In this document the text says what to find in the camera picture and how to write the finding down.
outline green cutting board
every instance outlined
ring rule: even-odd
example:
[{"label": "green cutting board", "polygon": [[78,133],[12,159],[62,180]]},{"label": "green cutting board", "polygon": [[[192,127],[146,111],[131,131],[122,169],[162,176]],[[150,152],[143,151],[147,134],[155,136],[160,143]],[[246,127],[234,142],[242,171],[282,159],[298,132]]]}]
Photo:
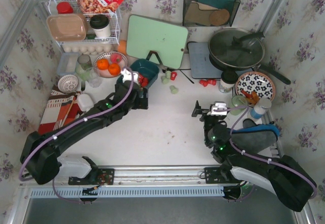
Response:
[{"label": "green cutting board", "polygon": [[[128,21],[126,53],[136,58],[146,58],[149,51],[156,51],[166,67],[181,66],[188,30],[186,27],[131,15]],[[159,64],[153,54],[150,61]]]}]

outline black and white patterned plate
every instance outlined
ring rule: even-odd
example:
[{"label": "black and white patterned plate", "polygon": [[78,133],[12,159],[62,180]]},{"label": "black and white patterned plate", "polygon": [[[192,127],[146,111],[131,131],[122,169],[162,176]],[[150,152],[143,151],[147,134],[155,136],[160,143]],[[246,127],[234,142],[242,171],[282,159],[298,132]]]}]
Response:
[{"label": "black and white patterned plate", "polygon": [[252,94],[255,91],[259,98],[268,98],[270,101],[275,96],[275,86],[272,80],[263,73],[248,72],[239,77],[236,83],[236,94],[245,96],[241,90]]}]

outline egg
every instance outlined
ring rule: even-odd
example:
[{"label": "egg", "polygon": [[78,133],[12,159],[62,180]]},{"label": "egg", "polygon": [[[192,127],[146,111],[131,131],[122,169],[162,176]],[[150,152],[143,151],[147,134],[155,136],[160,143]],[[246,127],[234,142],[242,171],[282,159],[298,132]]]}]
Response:
[{"label": "egg", "polygon": [[95,51],[95,47],[93,47],[93,46],[88,47],[88,51],[90,53],[94,52]]},{"label": "egg", "polygon": [[63,47],[63,50],[64,50],[65,52],[71,52],[71,51],[72,51],[72,49],[71,49],[70,46],[65,46],[65,47]]},{"label": "egg", "polygon": [[103,47],[102,47],[102,46],[97,46],[97,47],[96,47],[96,51],[97,51],[98,53],[102,52],[102,51],[103,51]]},{"label": "egg", "polygon": [[72,51],[73,52],[79,52],[79,47],[77,46],[77,47],[72,47]]},{"label": "egg", "polygon": [[105,52],[110,52],[112,50],[112,45],[105,45],[104,46],[104,51]]},{"label": "egg", "polygon": [[88,50],[88,48],[85,47],[85,46],[82,46],[82,47],[80,48],[80,51],[81,51],[82,53],[87,52],[87,50]]}]

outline green led light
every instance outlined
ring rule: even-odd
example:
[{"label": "green led light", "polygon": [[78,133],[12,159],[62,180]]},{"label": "green led light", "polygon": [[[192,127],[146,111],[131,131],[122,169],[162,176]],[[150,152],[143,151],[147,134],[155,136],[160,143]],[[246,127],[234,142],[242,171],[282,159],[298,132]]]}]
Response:
[{"label": "green led light", "polygon": [[112,108],[113,106],[110,103],[106,103],[107,108]]}]

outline frying pan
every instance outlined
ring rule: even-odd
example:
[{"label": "frying pan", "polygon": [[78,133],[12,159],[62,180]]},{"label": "frying pan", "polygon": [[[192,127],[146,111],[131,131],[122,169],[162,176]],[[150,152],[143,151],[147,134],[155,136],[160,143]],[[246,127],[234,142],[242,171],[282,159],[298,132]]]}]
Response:
[{"label": "frying pan", "polygon": [[239,28],[225,28],[217,31],[209,40],[211,63],[221,70],[263,70],[285,84],[291,81],[271,67],[261,64],[265,48],[259,38],[262,32],[251,33]]}]

